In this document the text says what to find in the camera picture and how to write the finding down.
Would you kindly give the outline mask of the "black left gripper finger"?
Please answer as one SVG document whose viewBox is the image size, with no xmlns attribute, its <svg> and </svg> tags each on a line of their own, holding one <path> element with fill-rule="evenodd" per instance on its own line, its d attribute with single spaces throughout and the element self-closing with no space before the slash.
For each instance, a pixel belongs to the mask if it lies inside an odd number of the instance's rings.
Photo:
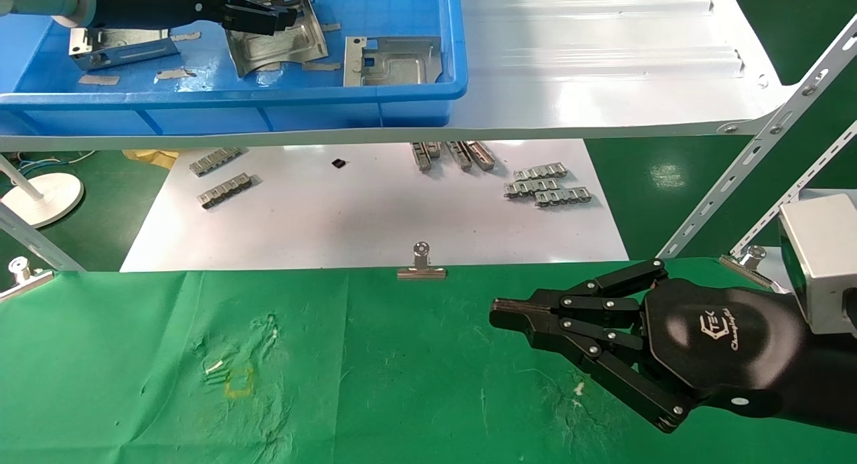
<svg viewBox="0 0 857 464">
<path fill-rule="evenodd" d="M 265 22 L 294 22 L 297 10 L 292 7 L 270 5 L 253 0 L 205 0 L 202 1 L 204 19 L 215 22 L 237 22 L 259 19 Z"/>
<path fill-rule="evenodd" d="M 290 10 L 278 7 L 227 7 L 224 10 L 224 29 L 238 33 L 273 35 L 290 25 Z"/>
</svg>

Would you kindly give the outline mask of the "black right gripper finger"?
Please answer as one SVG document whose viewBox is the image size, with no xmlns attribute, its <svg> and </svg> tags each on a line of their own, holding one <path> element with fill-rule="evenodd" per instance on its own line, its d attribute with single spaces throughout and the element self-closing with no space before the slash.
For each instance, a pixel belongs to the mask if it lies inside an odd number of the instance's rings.
<svg viewBox="0 0 857 464">
<path fill-rule="evenodd" d="M 533 349 L 563 356 L 662 433 L 674 433 L 688 418 L 688 399 L 633 368 L 641 357 L 639 337 L 559 315 L 491 315 L 491 325 L 522 333 Z"/>
<path fill-rule="evenodd" d="M 640 312 L 634 295 L 668 277 L 664 260 L 655 258 L 597 276 L 566 290 L 538 288 L 527 299 L 498 297 L 490 317 L 565 315 L 570 318 L 618 318 Z"/>
</svg>

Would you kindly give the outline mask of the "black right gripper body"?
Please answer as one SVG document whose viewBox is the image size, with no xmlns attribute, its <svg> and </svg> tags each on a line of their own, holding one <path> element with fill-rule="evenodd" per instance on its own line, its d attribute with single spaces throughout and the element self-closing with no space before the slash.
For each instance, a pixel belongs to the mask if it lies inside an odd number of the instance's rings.
<svg viewBox="0 0 857 464">
<path fill-rule="evenodd" d="M 783 417 L 785 384 L 806 342 L 792 297 L 666 280 L 643 297 L 652 358 L 694 406 Z"/>
</svg>

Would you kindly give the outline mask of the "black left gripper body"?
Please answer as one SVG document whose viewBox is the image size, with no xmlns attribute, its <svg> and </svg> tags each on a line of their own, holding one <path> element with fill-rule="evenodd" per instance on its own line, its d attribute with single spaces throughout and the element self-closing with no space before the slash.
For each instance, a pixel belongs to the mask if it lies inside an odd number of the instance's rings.
<svg viewBox="0 0 857 464">
<path fill-rule="evenodd" d="M 214 20 L 213 13 L 228 0 L 96 0 L 90 25 L 110 29 L 171 29 L 200 19 Z"/>
</svg>

